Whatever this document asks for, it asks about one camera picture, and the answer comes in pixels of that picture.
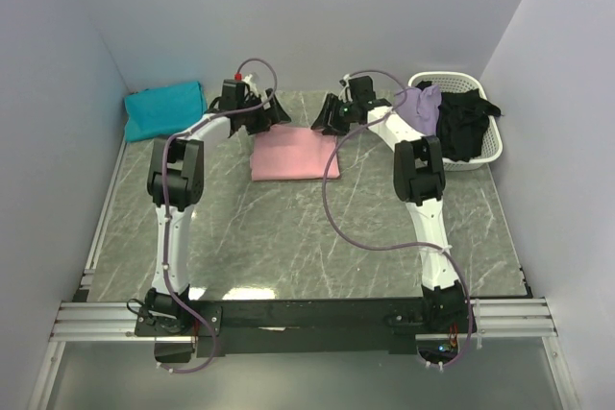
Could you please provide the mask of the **pink t shirt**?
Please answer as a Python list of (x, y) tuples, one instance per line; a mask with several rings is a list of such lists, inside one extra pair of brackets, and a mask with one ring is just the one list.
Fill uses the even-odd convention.
[(252, 181), (302, 181), (340, 177), (337, 156), (325, 168), (336, 138), (308, 128), (273, 126), (258, 133), (250, 156)]

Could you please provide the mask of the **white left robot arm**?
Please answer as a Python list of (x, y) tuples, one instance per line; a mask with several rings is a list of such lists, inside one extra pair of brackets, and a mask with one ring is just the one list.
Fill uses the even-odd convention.
[(187, 260), (191, 215), (205, 190), (206, 150), (240, 129), (258, 134), (288, 123), (275, 92), (259, 91), (252, 74), (226, 80), (196, 123), (155, 140), (146, 189), (157, 215), (157, 262), (138, 314), (143, 323), (179, 335), (198, 322), (189, 305)]

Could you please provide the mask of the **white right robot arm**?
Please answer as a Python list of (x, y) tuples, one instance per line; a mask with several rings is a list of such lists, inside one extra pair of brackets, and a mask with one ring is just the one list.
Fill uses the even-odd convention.
[(377, 135), (393, 153), (393, 186), (405, 204), (416, 240), (406, 244), (376, 247), (360, 244), (344, 234), (334, 221), (327, 201), (325, 214), (335, 232), (351, 245), (373, 252), (405, 248), (419, 250), (422, 264), (422, 322), (434, 332), (448, 332), (471, 313), (469, 290), (451, 255), (443, 219), (446, 186), (440, 142), (434, 135), (414, 129), (396, 104), (379, 98), (371, 71), (346, 75), (342, 91), (326, 95), (311, 128), (322, 134), (339, 135), (335, 151), (352, 136), (365, 130)]

